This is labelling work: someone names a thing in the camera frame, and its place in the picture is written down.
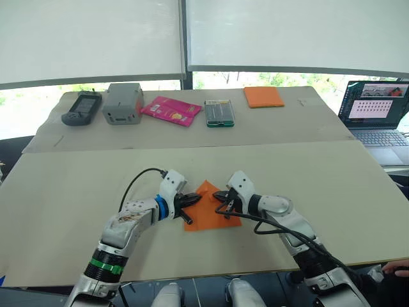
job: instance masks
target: orange napkin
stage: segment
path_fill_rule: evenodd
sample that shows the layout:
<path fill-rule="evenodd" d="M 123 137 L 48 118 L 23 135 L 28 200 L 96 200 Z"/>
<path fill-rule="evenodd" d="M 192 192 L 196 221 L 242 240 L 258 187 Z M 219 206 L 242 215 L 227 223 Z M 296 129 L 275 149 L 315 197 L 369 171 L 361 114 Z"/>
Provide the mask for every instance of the orange napkin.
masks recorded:
<path fill-rule="evenodd" d="M 279 91 L 273 86 L 244 88 L 249 107 L 284 107 Z"/>
<path fill-rule="evenodd" d="M 184 208 L 184 211 L 193 219 L 191 225 L 185 223 L 186 232 L 242 225 L 239 217 L 231 216 L 230 219 L 226 219 L 222 214 L 215 212 L 215 209 L 221 204 L 213 197 L 213 193 L 218 190 L 207 180 L 197 188 L 196 193 L 202 198 L 197 204 Z"/>

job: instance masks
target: white roller blind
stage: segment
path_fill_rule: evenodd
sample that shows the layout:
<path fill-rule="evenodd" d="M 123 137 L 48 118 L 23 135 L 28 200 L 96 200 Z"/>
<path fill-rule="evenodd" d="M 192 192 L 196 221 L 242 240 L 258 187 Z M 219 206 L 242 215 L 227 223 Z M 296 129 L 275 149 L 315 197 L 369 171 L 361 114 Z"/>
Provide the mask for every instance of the white roller blind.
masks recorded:
<path fill-rule="evenodd" d="M 190 0 L 189 70 L 409 75 L 408 0 Z"/>
<path fill-rule="evenodd" d="M 178 0 L 0 0 L 0 88 L 180 79 Z"/>

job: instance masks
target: pink package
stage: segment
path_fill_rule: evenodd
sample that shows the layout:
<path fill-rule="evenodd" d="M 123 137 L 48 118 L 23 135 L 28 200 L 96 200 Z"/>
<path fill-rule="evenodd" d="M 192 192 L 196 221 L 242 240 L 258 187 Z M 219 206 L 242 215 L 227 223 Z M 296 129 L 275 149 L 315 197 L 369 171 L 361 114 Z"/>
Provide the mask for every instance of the pink package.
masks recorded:
<path fill-rule="evenodd" d="M 200 110 L 201 106 L 158 96 L 142 109 L 142 113 L 189 127 Z"/>

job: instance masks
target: beige table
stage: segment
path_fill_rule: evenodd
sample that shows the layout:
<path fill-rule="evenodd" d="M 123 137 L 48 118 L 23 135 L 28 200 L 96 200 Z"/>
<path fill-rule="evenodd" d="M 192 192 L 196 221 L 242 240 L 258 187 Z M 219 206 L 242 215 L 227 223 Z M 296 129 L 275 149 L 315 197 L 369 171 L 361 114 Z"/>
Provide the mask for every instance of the beige table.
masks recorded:
<path fill-rule="evenodd" d="M 5 286 L 70 285 L 85 268 L 125 187 L 144 168 L 183 173 L 191 192 L 223 188 L 241 169 L 260 194 L 291 198 L 326 247 L 347 264 L 409 255 L 409 204 L 358 141 L 24 154 L 0 187 L 0 275 Z M 143 177 L 132 199 L 154 196 Z M 150 228 L 123 281 L 295 269 L 276 235 L 254 222 L 184 232 L 180 219 Z"/>
<path fill-rule="evenodd" d="M 279 88 L 279 93 L 286 103 L 285 107 L 250 109 L 242 89 L 144 92 L 145 104 L 159 95 L 202 106 L 205 99 L 231 99 L 236 116 L 236 124 L 231 129 L 207 127 L 205 112 L 200 112 L 189 128 L 146 115 L 138 125 L 109 125 L 101 112 L 98 112 L 91 125 L 69 127 L 61 123 L 61 115 L 72 106 L 77 93 L 66 93 L 24 152 L 186 148 L 354 139 L 314 88 Z"/>

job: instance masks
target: black cable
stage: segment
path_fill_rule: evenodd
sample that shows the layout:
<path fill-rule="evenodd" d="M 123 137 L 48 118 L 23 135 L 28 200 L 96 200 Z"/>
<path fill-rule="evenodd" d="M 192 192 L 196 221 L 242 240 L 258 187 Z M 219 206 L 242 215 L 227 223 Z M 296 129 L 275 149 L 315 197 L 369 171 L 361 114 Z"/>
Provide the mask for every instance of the black cable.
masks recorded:
<path fill-rule="evenodd" d="M 335 264 L 337 264 L 339 267 L 342 267 L 347 274 L 349 273 L 350 277 L 354 277 L 355 281 L 359 283 L 359 276 L 356 272 L 354 272 L 352 269 L 347 267 L 345 264 L 343 264 L 340 260 L 332 256 L 326 249 L 324 249 L 321 245 L 317 244 L 313 239 L 310 239 L 308 236 L 304 235 L 303 233 L 296 232 L 294 230 L 291 230 L 279 223 L 276 223 L 274 221 L 271 221 L 269 219 L 265 219 L 262 217 L 258 216 L 251 216 L 249 214 L 243 214 L 243 213 L 237 213 L 237 212 L 226 212 L 226 211 L 220 211 L 222 207 L 226 206 L 226 203 L 222 203 L 219 207 L 216 208 L 215 212 L 218 214 L 223 214 L 225 216 L 238 216 L 242 217 L 245 219 L 251 219 L 253 221 L 257 221 L 258 224 L 254 227 L 253 231 L 256 234 L 261 234 L 261 235 L 266 235 L 266 234 L 276 234 L 276 233 L 289 233 L 290 235 L 296 237 L 299 241 L 303 242 L 305 245 L 307 245 L 309 248 L 314 250 L 320 255 L 323 255 L 327 258 L 329 258 L 331 261 L 333 261 Z M 262 223 L 270 224 L 278 230 L 270 230 L 270 231 L 259 231 L 258 228 L 261 226 Z"/>
<path fill-rule="evenodd" d="M 125 191 L 125 193 L 124 193 L 123 196 L 122 196 L 121 205 L 120 205 L 120 209 L 118 210 L 118 212 L 120 212 L 120 211 L 122 210 L 123 202 L 125 201 L 125 198 L 127 197 L 127 194 L 128 194 L 128 192 L 129 192 L 130 188 L 132 187 L 132 185 L 134 184 L 134 182 L 135 182 L 140 176 L 142 176 L 143 174 L 145 174 L 145 173 L 147 173 L 147 172 L 149 172 L 149 171 L 158 171 L 158 172 L 162 175 L 162 178 L 165 177 L 166 174 L 167 174 L 167 171 L 164 171 L 164 170 L 158 169 L 158 168 L 147 168 L 147 169 L 144 169 L 143 171 L 141 171 L 141 172 L 140 172 L 138 175 L 136 175 L 136 177 L 135 177 L 134 179 L 132 179 L 132 181 L 129 183 L 129 185 L 128 185 L 128 187 L 127 187 L 127 190 Z"/>

